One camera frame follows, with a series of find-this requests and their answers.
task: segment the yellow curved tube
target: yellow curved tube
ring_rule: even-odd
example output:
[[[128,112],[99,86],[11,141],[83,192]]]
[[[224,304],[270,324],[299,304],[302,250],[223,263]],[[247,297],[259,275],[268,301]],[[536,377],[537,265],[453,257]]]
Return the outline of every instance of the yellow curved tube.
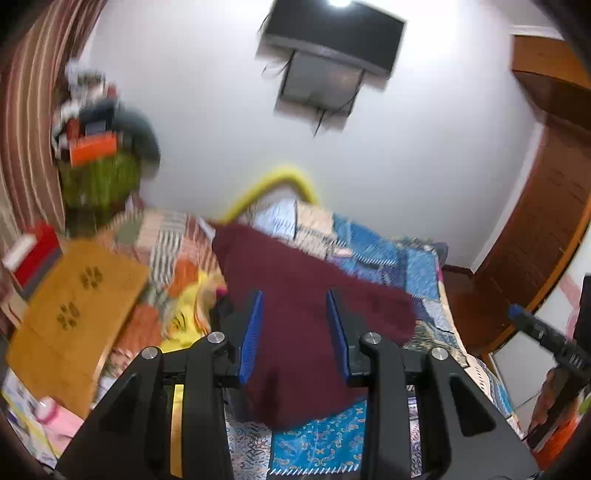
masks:
[[[318,205],[318,197],[314,192],[310,180],[297,168],[280,167],[262,178],[255,186],[250,188],[226,214],[221,218],[221,223],[231,223],[243,214],[250,205],[273,189],[289,185],[293,187],[300,198],[306,203]]]

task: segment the pink bottle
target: pink bottle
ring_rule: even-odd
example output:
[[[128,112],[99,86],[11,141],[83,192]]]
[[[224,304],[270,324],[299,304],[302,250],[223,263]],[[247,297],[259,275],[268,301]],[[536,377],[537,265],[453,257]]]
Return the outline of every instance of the pink bottle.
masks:
[[[51,397],[44,397],[37,404],[35,418],[43,425],[48,440],[60,453],[84,423],[79,416],[58,405]]]

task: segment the silver screw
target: silver screw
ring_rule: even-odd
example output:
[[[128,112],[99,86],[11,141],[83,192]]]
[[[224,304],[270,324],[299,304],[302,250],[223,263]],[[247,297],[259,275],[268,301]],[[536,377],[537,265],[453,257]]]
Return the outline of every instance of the silver screw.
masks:
[[[146,360],[152,360],[156,355],[158,355],[158,349],[155,346],[148,346],[142,350],[142,356]]]
[[[449,356],[447,350],[441,348],[440,346],[435,347],[433,350],[431,350],[431,355],[433,355],[433,357],[437,360],[445,360]]]
[[[375,332],[367,332],[363,339],[365,342],[371,343],[372,345],[376,345],[376,343],[380,343],[382,341],[382,336],[379,333]]]
[[[222,332],[212,332],[207,336],[209,343],[222,343],[226,336]]]

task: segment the black paw print design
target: black paw print design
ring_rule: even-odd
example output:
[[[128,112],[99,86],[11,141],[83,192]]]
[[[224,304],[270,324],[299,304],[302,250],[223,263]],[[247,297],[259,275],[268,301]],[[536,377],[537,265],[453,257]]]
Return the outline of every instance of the black paw print design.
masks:
[[[67,306],[60,306],[60,310],[61,312],[57,314],[57,321],[61,327],[64,330],[74,328],[78,324],[77,321],[80,318],[80,310],[78,310],[73,302],[70,302]]]
[[[84,269],[84,273],[80,274],[80,281],[82,282],[82,286],[86,290],[88,290],[91,287],[96,290],[97,288],[99,288],[100,283],[103,281],[103,274],[100,272],[98,267],[86,267]]]

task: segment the maroon cloth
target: maroon cloth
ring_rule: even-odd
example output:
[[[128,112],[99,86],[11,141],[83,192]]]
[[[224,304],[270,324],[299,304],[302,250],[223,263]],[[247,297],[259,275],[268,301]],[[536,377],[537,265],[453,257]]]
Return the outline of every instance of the maroon cloth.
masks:
[[[413,301],[398,288],[349,277],[244,225],[218,227],[213,251],[237,309],[253,289],[263,292],[261,337],[245,389],[255,420],[270,428],[338,413],[364,394],[348,388],[336,367],[326,319],[330,288],[371,330],[399,345],[413,335]]]

